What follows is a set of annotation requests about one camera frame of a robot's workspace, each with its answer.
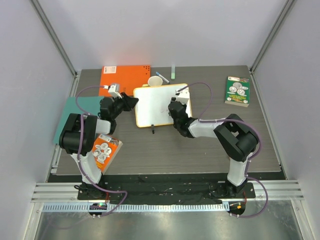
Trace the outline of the yellow-framed whiteboard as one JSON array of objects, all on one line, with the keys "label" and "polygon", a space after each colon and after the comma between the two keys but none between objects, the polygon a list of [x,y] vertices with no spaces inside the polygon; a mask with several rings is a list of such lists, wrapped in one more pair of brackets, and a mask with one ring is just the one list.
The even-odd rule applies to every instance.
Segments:
[{"label": "yellow-framed whiteboard", "polygon": [[139,128],[172,125],[168,105],[176,91],[182,88],[184,92],[189,91],[186,83],[135,88],[133,96],[138,98],[134,108],[136,125]]}]

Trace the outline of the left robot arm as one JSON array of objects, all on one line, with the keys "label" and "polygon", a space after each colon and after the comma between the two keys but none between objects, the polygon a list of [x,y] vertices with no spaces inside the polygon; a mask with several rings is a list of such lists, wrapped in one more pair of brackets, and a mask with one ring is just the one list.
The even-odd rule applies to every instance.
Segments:
[{"label": "left robot arm", "polygon": [[139,99],[122,92],[117,97],[104,97],[99,102],[99,112],[94,115],[70,113],[59,136],[59,146],[71,155],[82,175],[82,182],[92,184],[89,194],[100,200],[107,192],[101,184],[103,176],[93,154],[97,135],[113,134],[117,123],[116,118],[122,112],[134,109]]}]

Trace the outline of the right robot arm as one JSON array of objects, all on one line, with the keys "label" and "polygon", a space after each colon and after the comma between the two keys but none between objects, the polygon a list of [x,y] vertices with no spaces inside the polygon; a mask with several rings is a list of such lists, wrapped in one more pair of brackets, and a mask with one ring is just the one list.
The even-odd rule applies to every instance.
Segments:
[{"label": "right robot arm", "polygon": [[226,193],[233,198],[244,191],[247,181],[248,162],[254,156],[260,138],[257,132],[238,115],[226,118],[202,120],[189,117],[187,105],[173,97],[168,105],[173,127],[186,138],[216,138],[229,157]]}]

